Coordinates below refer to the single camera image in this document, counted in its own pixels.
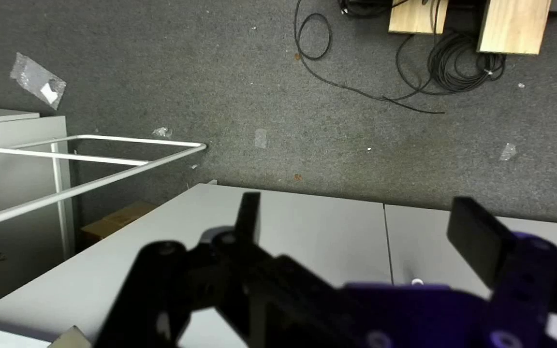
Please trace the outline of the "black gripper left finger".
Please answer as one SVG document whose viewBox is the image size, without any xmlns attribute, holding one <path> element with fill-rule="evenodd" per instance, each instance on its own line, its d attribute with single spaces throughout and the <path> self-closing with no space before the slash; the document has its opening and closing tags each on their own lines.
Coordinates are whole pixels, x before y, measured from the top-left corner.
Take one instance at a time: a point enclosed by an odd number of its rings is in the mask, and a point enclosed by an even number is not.
<svg viewBox="0 0 557 348">
<path fill-rule="evenodd" d="M 270 257 L 254 235 L 260 195 L 241 197 L 231 226 L 206 230 L 193 249 L 175 239 L 142 245 L 98 330 L 94 348 L 179 348 L 191 315 L 214 309 L 247 348 L 324 348 L 312 315 L 281 301 L 291 263 Z"/>
</svg>

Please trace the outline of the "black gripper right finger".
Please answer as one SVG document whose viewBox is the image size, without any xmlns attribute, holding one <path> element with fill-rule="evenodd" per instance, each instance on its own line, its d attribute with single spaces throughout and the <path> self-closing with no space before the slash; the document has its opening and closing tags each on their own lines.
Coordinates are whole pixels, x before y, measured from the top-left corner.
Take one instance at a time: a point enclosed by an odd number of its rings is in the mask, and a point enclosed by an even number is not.
<svg viewBox="0 0 557 348">
<path fill-rule="evenodd" d="M 521 348 L 557 348 L 546 334 L 546 319 L 557 315 L 557 245 L 508 230 L 471 197 L 452 201 L 446 237 L 490 290 L 486 340 L 498 336 Z"/>
</svg>

